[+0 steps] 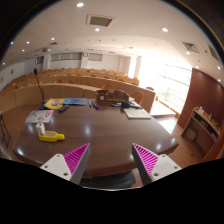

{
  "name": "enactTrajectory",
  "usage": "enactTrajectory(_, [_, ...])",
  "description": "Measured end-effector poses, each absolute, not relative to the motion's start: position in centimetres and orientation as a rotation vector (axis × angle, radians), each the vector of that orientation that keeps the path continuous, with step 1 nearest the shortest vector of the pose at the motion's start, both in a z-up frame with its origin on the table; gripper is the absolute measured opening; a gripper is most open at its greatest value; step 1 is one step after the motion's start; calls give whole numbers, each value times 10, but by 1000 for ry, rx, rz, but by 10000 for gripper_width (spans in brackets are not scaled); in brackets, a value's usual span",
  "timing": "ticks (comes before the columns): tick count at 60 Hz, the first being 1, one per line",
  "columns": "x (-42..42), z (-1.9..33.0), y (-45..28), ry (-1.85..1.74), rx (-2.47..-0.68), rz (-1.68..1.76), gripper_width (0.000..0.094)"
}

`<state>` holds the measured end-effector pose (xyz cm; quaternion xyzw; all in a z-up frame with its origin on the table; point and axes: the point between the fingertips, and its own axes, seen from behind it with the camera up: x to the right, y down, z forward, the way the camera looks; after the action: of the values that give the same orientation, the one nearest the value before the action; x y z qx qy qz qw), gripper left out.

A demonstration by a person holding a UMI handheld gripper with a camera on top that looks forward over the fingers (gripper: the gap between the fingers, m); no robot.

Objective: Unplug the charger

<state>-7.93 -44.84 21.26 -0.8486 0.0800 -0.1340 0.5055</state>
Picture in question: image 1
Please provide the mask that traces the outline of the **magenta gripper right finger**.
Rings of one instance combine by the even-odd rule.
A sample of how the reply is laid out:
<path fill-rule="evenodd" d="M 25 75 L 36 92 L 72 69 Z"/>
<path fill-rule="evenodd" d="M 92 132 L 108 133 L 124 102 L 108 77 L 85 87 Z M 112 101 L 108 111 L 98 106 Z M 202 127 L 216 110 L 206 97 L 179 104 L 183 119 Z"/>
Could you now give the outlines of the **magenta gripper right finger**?
<path fill-rule="evenodd" d="M 132 144 L 131 153 L 143 185 L 150 184 L 181 170 L 181 167 L 166 154 L 157 155 L 136 143 Z"/>

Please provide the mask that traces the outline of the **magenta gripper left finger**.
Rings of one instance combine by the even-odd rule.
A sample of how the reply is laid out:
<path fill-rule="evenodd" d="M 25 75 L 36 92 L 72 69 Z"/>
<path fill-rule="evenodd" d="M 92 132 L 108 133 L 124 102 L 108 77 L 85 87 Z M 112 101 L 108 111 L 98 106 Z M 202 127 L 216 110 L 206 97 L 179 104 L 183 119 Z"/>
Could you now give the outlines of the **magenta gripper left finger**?
<path fill-rule="evenodd" d="M 79 185 L 90 153 L 90 144 L 87 143 L 65 155 L 55 154 L 41 166 L 41 169 Z"/>

